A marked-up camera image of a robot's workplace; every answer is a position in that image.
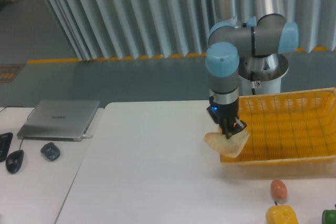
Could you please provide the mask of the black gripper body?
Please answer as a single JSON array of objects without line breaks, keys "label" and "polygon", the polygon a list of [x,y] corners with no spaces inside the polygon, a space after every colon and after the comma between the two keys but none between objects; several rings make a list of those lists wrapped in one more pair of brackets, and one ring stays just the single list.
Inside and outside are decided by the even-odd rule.
[{"label": "black gripper body", "polygon": [[216,124],[222,125],[226,120],[229,125],[233,125],[238,118],[238,101],[239,99],[236,99],[230,104],[219,104],[214,101],[213,96],[210,96],[207,111]]}]

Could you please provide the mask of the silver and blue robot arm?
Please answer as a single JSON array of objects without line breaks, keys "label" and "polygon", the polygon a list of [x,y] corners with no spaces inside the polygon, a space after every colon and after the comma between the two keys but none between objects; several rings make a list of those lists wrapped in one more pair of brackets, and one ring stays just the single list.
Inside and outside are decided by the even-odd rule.
[{"label": "silver and blue robot arm", "polygon": [[283,0],[254,0],[255,15],[238,20],[237,0],[212,0],[216,24],[210,29],[206,69],[208,113],[230,138],[246,128],[238,116],[239,96],[274,94],[288,71],[285,53],[298,48],[299,30],[285,18]]}]

